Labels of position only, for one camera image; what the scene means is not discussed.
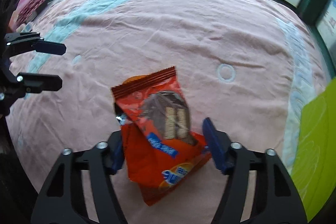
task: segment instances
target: black bracket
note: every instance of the black bracket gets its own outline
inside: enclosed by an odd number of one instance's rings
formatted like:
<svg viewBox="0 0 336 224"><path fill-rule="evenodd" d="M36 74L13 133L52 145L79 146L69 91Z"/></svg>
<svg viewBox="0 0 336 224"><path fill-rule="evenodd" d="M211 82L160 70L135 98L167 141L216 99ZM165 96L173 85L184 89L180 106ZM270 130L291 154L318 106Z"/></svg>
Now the black bracket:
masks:
<svg viewBox="0 0 336 224"><path fill-rule="evenodd" d="M216 167L229 176L212 224L240 223L250 170L257 171L254 202L250 219L242 223L307 224L300 196L273 149L265 153L247 150L217 131L209 118L203 122L203 134ZM120 131L91 150L73 152L66 148L43 184L31 223L96 223L87 216L81 181L81 170L89 170L99 223L126 224L109 177L117 173L123 161Z"/></svg>
<svg viewBox="0 0 336 224"><path fill-rule="evenodd" d="M37 32L8 33L4 43L5 48L0 57L0 114L9 115L12 104L26 93L58 91L62 87L63 82L58 75L20 72L14 76L9 70L9 58L33 50L63 55L67 50L64 44L44 41Z"/></svg>

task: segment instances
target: pink bedsheet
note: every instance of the pink bedsheet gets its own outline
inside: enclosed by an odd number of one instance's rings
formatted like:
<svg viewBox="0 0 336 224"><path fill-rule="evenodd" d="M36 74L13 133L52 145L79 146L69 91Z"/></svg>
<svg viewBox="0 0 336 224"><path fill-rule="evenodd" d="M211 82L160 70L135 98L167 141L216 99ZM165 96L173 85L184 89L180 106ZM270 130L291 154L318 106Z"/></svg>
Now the pink bedsheet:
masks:
<svg viewBox="0 0 336 224"><path fill-rule="evenodd" d="M35 31L46 34L86 1L52 5ZM66 54L50 57L39 70L60 75L63 88L18 100L7 118L34 187L41 188L63 148L90 149L119 130L111 86L172 65L194 131L201 133L203 119L211 117L218 130L248 149L275 148L281 154L294 61L277 18L292 22L302 37L319 94L326 84L319 51L298 16L271 0L129 0L86 18L64 41ZM26 71L33 56L31 52L14 58L11 70ZM126 166L112 181L130 224L204 224L214 216L226 179L211 160L151 207L128 180ZM250 188L243 219L252 200ZM91 218L97 220L89 196L87 203Z"/></svg>

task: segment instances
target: light blue pattern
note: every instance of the light blue pattern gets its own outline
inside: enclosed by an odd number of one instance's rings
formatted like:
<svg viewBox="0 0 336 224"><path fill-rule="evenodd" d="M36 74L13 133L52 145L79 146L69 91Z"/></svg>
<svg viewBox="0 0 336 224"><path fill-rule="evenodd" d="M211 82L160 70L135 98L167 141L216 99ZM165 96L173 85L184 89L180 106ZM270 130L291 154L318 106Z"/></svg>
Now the light blue pattern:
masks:
<svg viewBox="0 0 336 224"><path fill-rule="evenodd" d="M300 134L302 108L316 97L312 77L309 52L305 48L299 30L292 22L285 23L278 19L278 24L294 60L294 77L288 100L288 116L283 140L282 161L290 173L295 161L295 155Z"/></svg>
<svg viewBox="0 0 336 224"><path fill-rule="evenodd" d="M58 21L53 29L45 35L46 41L62 43L82 22L89 16L103 14L129 0L88 0L82 6L74 8L65 18ZM28 65L29 73L37 73L44 63L49 59L50 54L36 53Z"/></svg>
<svg viewBox="0 0 336 224"><path fill-rule="evenodd" d="M223 78L222 75L221 75L221 70L223 68L228 68L231 72L231 77L226 79L226 78ZM217 77L219 80L221 80L222 82L225 82L225 83L231 83L234 81L234 79L236 78L236 71L235 69L231 66L231 65L228 65L228 64L220 64L219 67L217 68Z"/></svg>
<svg viewBox="0 0 336 224"><path fill-rule="evenodd" d="M71 65L76 65L79 61L81 61L82 57L77 55L71 62Z"/></svg>

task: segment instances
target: orange snack bag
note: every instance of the orange snack bag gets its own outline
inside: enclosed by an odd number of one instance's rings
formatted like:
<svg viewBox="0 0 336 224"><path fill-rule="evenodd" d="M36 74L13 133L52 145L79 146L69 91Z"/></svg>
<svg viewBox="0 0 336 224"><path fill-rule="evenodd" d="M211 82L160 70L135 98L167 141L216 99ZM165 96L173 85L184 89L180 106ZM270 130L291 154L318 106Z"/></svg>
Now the orange snack bag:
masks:
<svg viewBox="0 0 336 224"><path fill-rule="evenodd" d="M174 67L132 79L111 90L126 117L121 131L128 177L138 183L145 203L153 205L211 154L204 137L190 131Z"/></svg>

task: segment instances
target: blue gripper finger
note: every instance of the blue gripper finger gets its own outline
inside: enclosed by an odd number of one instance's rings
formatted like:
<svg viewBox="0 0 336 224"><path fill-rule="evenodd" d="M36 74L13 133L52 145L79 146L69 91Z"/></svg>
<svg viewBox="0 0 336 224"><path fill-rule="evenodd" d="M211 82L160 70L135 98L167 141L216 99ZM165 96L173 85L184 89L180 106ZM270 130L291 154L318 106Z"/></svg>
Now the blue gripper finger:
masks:
<svg viewBox="0 0 336 224"><path fill-rule="evenodd" d="M228 169L226 165L226 152L231 144L230 138L226 133L217 131L210 118L204 119L202 131L216 168L222 173L225 173Z"/></svg>
<svg viewBox="0 0 336 224"><path fill-rule="evenodd" d="M114 170L115 173L123 167L124 160L123 143L120 139L113 154L112 170Z"/></svg>

